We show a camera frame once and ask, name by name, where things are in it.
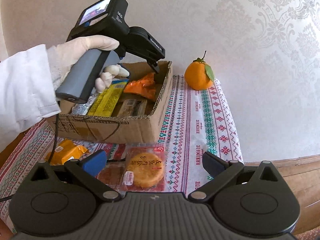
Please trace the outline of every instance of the gloved hand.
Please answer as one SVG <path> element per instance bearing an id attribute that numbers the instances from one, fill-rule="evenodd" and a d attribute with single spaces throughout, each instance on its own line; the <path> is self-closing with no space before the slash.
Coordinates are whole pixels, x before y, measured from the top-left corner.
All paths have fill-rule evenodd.
<path id="1" fill-rule="evenodd" d="M 96 90 L 98 93 L 102 93 L 106 88 L 110 87 L 112 79 L 115 76 L 128 77 L 129 71 L 120 65 L 111 65 L 104 69 L 104 72 L 100 74 L 100 77 L 96 79 Z"/>
<path id="2" fill-rule="evenodd" d="M 69 74 L 73 64 L 75 64 L 87 50 L 114 50 L 118 46 L 118 41 L 102 35 L 79 37 L 58 46 L 52 46 L 47 50 L 47 53 L 54 90 L 62 84 L 66 76 Z M 96 85 L 99 85 L 98 90 L 100 93 L 106 87 L 110 86 L 109 79 L 107 79 L 105 75 L 106 74 L 103 73 L 103 79 L 98 78 L 99 81 L 96 82 Z"/>

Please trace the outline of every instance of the yellow packaged food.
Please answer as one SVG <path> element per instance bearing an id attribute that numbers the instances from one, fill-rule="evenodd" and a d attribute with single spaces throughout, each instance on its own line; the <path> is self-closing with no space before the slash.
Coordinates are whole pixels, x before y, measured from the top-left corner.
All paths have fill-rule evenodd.
<path id="1" fill-rule="evenodd" d="M 71 159 L 79 159 L 88 149 L 82 145 L 75 145 L 73 141 L 65 139 L 55 149 L 51 165 L 63 165 Z M 45 160 L 49 160 L 51 152 L 47 154 Z"/>
<path id="2" fill-rule="evenodd" d="M 89 112 L 87 115 L 94 115 L 94 113 L 97 111 L 98 106 L 100 105 L 104 95 L 107 93 L 108 88 L 105 89 L 96 99 L 96 101 L 93 103 L 93 105 L 91 106 Z"/>
<path id="3" fill-rule="evenodd" d="M 88 115 L 110 117 L 126 85 L 127 82 L 112 84 L 98 97 Z"/>

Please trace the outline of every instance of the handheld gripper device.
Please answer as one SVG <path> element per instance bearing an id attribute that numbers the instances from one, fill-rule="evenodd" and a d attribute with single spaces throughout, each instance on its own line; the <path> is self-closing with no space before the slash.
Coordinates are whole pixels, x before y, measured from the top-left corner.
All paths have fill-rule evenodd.
<path id="1" fill-rule="evenodd" d="M 56 90 L 58 98 L 85 104 L 103 68 L 118 64 L 126 52 L 144 58 L 156 73 L 159 72 L 157 61 L 165 58 L 165 50 L 145 29 L 129 27 L 125 23 L 127 7 L 126 0 L 100 0 L 81 13 L 67 41 L 84 36 L 104 35 L 118 40 L 120 46 L 114 51 L 87 51 L 73 65 Z"/>

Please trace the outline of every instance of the white wall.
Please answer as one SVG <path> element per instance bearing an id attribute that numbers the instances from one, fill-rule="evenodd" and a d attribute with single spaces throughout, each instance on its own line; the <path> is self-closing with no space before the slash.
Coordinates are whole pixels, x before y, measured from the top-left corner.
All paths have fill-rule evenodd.
<path id="1" fill-rule="evenodd" d="M 64 42 L 96 1 L 1 0 L 9 55 Z M 127 24 L 160 42 L 175 73 L 207 50 L 245 161 L 320 153 L 319 0 L 127 1 Z"/>

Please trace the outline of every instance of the cardboard box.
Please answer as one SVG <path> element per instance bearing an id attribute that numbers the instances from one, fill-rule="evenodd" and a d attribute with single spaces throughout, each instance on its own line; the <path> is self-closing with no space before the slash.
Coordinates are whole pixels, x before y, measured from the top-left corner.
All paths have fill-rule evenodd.
<path id="1" fill-rule="evenodd" d="M 116 117 L 126 99 L 144 99 L 142 96 L 122 93 L 111 117 L 70 114 L 73 103 L 62 101 L 59 121 L 60 137 L 99 143 L 151 143 L 159 138 L 172 89 L 171 62 L 159 61 L 159 74 L 155 75 L 156 102 L 148 100 L 143 116 Z M 130 71 L 130 81 L 138 80 L 152 69 L 145 62 L 124 64 Z M 55 116 L 47 119 L 55 130 Z"/>

